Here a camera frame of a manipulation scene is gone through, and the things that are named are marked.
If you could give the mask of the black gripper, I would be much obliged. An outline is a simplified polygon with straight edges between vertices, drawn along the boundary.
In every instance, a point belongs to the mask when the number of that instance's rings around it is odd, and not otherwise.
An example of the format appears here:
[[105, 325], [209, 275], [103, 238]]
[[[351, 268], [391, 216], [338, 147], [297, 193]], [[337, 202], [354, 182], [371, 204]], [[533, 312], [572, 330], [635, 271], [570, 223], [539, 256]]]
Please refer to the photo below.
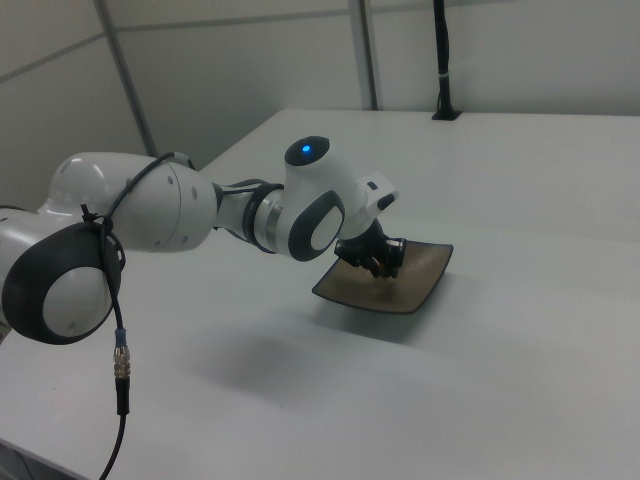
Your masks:
[[360, 235], [351, 239], [339, 239], [334, 254], [353, 267], [367, 270], [374, 278], [397, 277], [403, 265], [406, 251], [404, 238], [387, 238], [381, 223], [373, 223]]

